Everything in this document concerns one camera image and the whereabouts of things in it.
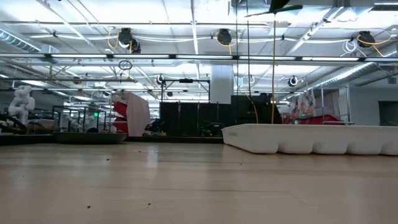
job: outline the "white humanoid robot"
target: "white humanoid robot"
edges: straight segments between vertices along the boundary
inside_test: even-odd
[[[22,124],[27,124],[27,117],[29,111],[35,108],[35,99],[30,97],[32,87],[30,86],[19,86],[14,92],[14,99],[8,107],[8,113],[10,116],[19,115],[19,121]]]

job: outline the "white pillar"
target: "white pillar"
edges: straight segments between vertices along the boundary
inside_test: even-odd
[[[234,90],[233,70],[230,65],[213,65],[210,78],[210,102],[231,104]]]

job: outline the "black partition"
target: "black partition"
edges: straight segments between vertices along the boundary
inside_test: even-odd
[[[217,103],[160,103],[160,119],[168,136],[200,136],[203,123],[232,125],[230,107]]]
[[[160,103],[160,119],[165,123],[168,136],[180,136],[178,103]]]

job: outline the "wooden floor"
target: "wooden floor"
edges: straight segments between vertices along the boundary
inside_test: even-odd
[[[398,158],[222,144],[0,147],[0,223],[398,223]]]

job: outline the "white foam block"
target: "white foam block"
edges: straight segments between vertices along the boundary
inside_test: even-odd
[[[398,128],[242,124],[223,129],[224,142],[253,153],[398,155]]]

